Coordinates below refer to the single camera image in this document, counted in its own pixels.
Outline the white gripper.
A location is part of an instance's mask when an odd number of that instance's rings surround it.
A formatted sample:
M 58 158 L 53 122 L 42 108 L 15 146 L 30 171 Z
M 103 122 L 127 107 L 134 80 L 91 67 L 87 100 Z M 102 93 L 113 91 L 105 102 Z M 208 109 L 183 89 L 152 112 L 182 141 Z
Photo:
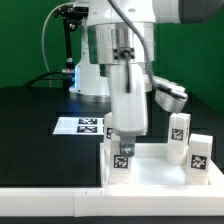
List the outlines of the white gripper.
M 120 153 L 133 157 L 135 141 L 145 135 L 148 129 L 148 115 L 144 77 L 138 64 L 130 65 L 130 92 L 126 92 L 127 78 L 125 65 L 109 65 L 107 78 L 110 90 L 112 124 L 120 138 Z

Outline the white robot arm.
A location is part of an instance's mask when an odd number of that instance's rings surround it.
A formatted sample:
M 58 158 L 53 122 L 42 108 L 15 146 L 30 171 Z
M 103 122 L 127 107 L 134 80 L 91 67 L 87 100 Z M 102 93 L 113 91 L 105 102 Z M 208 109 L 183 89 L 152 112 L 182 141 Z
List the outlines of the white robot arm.
M 70 0 L 87 9 L 89 60 L 105 67 L 108 77 L 113 130 L 120 137 L 120 153 L 135 154 L 135 141 L 147 133 L 147 83 L 156 90 L 156 102 L 179 113 L 188 95 L 185 89 L 153 74 L 154 25 L 203 23 L 224 0 Z

